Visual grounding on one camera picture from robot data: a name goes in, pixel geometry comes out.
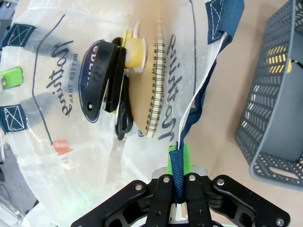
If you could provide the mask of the black handled scissors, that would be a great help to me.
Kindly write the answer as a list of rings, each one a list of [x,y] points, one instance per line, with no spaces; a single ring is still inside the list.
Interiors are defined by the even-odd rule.
[[[134,119],[129,97],[129,78],[124,75],[115,124],[115,133],[119,141],[124,138],[125,134],[131,131],[133,122]]]

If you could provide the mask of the brown spiral notebook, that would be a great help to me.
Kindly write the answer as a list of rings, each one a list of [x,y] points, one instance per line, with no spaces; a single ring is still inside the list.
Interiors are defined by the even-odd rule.
[[[132,115],[142,134],[152,138],[160,119],[164,93],[166,57],[162,20],[138,22],[133,37],[145,41],[145,62],[139,74],[129,76]]]

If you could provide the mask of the black stapler blue label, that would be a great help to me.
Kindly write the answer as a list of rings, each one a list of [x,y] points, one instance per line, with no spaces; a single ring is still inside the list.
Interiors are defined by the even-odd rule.
[[[96,41],[85,53],[78,80],[84,116],[95,123],[101,109],[111,113],[119,104],[124,76],[126,49],[122,38]]]

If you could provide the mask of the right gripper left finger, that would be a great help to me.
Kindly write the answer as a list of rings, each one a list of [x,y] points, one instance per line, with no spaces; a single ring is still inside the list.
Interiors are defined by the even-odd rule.
[[[167,227],[176,189],[172,171],[162,170],[148,184],[141,180],[130,182],[71,227],[131,227],[144,217],[146,227]]]

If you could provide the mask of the grey plastic basket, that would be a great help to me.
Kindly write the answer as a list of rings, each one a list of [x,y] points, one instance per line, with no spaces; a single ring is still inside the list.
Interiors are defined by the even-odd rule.
[[[267,74],[267,50],[283,45],[292,71]],[[303,0],[267,21],[235,140],[252,178],[303,192]]]

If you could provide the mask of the white shopping bag blue handles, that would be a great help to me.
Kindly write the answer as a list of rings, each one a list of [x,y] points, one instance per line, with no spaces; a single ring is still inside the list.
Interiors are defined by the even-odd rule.
[[[58,227],[158,168],[184,173],[185,137],[202,114],[219,53],[233,40],[244,0],[18,0],[0,40],[0,72],[23,70],[23,84],[0,92],[0,154],[7,142],[37,200]],[[119,141],[117,109],[84,116],[82,61],[99,40],[124,37],[142,20],[164,31],[164,93],[157,130],[135,122]]]

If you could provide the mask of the tape roll yellow core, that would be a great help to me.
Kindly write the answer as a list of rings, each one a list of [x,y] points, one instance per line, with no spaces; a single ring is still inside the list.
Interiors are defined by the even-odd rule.
[[[146,63],[146,40],[135,35],[133,30],[124,33],[122,47],[126,49],[125,67],[133,73],[143,72]]]

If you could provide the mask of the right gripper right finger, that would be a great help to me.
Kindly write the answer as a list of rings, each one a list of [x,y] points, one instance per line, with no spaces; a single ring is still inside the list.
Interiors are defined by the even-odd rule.
[[[288,227],[290,215],[227,175],[211,180],[195,173],[187,145],[184,152],[184,193],[190,227],[214,227],[210,212],[226,217],[237,227]]]

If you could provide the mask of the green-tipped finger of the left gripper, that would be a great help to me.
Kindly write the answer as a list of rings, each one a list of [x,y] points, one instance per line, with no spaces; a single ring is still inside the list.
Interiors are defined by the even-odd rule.
[[[20,67],[2,71],[0,72],[0,92],[18,87],[23,84],[23,81],[23,70]]]

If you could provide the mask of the yellow item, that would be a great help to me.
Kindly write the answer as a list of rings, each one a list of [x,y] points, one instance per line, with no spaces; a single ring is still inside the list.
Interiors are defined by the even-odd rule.
[[[292,71],[291,60],[286,63],[287,49],[283,45],[279,45],[267,50],[265,63],[267,65],[267,74],[278,74],[286,70],[287,73]]]

